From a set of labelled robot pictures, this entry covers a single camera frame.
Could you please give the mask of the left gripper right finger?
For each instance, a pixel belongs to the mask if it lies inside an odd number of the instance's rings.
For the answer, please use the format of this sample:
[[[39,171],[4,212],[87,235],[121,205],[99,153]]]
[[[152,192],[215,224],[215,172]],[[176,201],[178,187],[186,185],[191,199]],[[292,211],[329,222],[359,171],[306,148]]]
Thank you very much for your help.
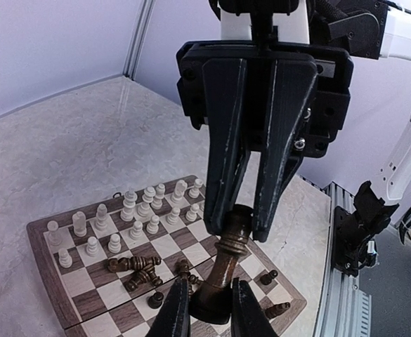
[[[231,309],[231,336],[278,336],[247,281],[239,278],[232,281]]]

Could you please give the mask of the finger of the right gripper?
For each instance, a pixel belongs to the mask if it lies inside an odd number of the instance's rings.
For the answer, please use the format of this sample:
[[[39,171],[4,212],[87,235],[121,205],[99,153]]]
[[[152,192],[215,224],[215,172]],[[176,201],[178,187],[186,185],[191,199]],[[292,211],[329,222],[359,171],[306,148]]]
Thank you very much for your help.
[[[253,240],[265,242],[284,190],[287,162],[303,113],[314,95],[318,71],[314,59],[275,60],[271,66],[254,195]]]
[[[220,235],[249,159],[242,137],[247,61],[214,58],[204,64],[203,75],[209,127],[204,221],[209,233]]]

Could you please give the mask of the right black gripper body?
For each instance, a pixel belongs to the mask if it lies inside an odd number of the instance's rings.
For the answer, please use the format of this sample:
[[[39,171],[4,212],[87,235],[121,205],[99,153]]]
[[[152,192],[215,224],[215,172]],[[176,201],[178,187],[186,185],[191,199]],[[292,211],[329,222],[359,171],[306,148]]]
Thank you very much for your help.
[[[271,41],[259,46],[249,41],[189,41],[176,55],[180,72],[178,92],[185,115],[195,129],[208,126],[204,93],[204,64],[214,58],[247,61],[242,137],[248,152],[260,152],[268,82],[273,62],[280,58],[312,58],[318,77],[315,92],[303,113],[296,138],[303,138],[303,157],[323,157],[344,125],[351,98],[349,86],[353,61],[349,53],[334,46]]]

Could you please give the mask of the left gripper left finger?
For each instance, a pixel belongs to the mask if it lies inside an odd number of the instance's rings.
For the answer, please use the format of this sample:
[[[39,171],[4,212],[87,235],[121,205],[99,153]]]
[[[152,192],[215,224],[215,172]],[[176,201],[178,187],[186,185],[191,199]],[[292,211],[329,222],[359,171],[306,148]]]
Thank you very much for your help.
[[[190,336],[189,283],[187,278],[178,278],[170,288],[148,336]]]

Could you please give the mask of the dark rook piece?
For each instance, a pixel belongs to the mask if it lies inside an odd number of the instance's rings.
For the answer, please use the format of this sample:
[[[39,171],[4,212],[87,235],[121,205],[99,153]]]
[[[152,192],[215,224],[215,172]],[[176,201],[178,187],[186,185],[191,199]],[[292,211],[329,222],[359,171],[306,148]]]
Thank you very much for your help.
[[[286,313],[286,311],[288,311],[288,309],[290,308],[291,308],[290,302],[279,303],[279,304],[272,305],[269,308],[266,308],[264,310],[264,313],[268,319],[274,319]]]

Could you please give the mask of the dark bishop piece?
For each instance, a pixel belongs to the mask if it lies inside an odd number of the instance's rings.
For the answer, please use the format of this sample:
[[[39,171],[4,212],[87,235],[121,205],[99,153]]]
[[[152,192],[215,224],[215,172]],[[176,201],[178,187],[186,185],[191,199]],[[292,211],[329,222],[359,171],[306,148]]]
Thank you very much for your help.
[[[247,254],[252,231],[252,208],[237,204],[224,218],[221,238],[215,243],[216,259],[199,288],[190,298],[189,314],[210,324],[225,324],[232,310],[231,282],[238,260]]]

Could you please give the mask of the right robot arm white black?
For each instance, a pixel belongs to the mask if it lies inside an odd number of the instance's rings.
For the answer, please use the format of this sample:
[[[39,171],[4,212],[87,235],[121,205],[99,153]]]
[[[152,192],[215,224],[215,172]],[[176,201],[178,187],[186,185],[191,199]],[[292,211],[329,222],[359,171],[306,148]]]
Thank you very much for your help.
[[[233,270],[248,239],[267,240],[278,202],[306,157],[342,129],[350,88],[411,93],[411,1],[211,1],[216,41],[176,55],[177,87],[194,128],[209,130],[204,224],[218,256],[193,296],[196,312],[236,304]],[[411,115],[362,183],[355,210],[336,209],[332,266],[356,276],[375,263],[374,237],[411,182]]]

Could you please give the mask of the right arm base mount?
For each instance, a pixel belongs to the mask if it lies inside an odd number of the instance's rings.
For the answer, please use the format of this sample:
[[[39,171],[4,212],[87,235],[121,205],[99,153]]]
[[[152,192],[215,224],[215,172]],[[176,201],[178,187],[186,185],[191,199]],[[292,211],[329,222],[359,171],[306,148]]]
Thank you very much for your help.
[[[361,269],[376,262],[377,251],[369,248],[369,242],[389,225],[399,205],[386,205],[376,196],[370,181],[359,187],[353,205],[353,213],[340,206],[334,208],[332,267],[357,277]]]

